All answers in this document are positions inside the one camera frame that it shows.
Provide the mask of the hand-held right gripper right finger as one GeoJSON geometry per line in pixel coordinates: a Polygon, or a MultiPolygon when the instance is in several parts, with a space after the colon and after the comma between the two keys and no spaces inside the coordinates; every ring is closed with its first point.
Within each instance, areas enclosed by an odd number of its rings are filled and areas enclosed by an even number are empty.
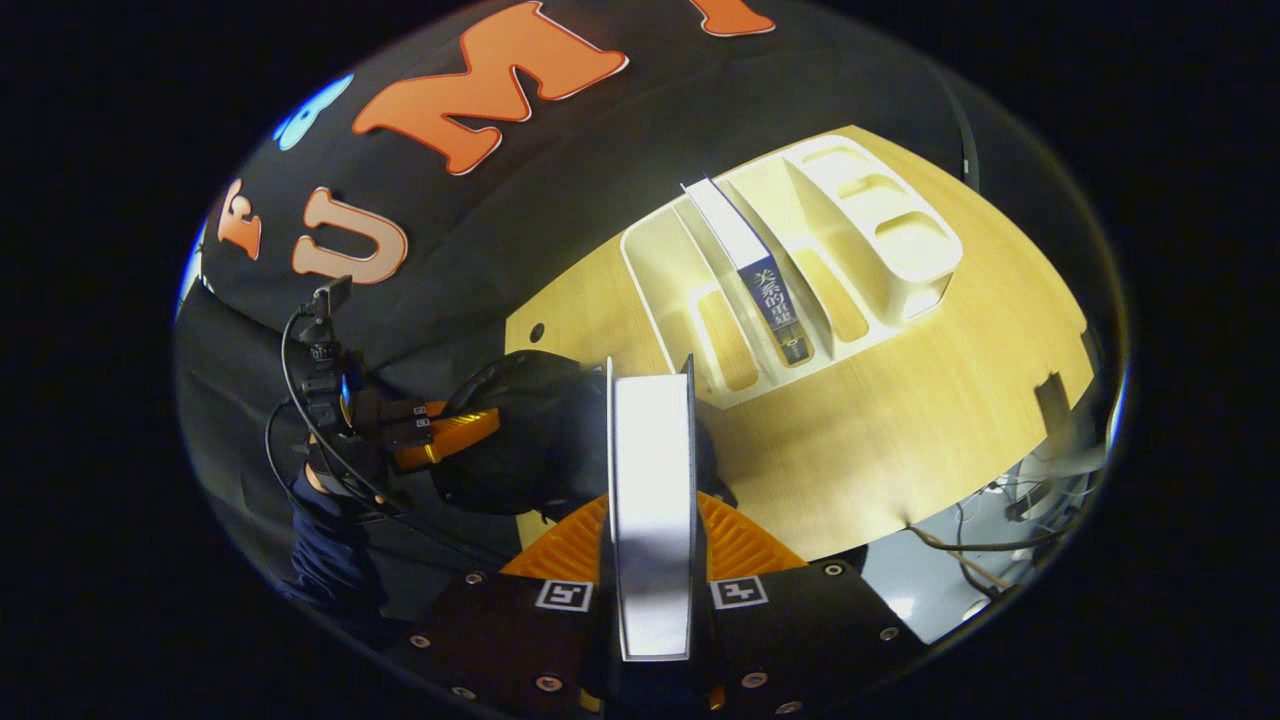
{"type": "Polygon", "coordinates": [[[817,717],[918,667],[924,642],[841,559],[808,562],[698,496],[707,539],[713,717],[817,717]]]}

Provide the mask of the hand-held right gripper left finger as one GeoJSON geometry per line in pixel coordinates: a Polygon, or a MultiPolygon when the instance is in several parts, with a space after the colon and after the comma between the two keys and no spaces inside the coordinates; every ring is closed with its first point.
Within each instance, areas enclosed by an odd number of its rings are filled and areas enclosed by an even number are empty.
{"type": "Polygon", "coordinates": [[[425,685],[515,719],[599,719],[602,496],[500,571],[448,584],[388,655],[425,685]]]}

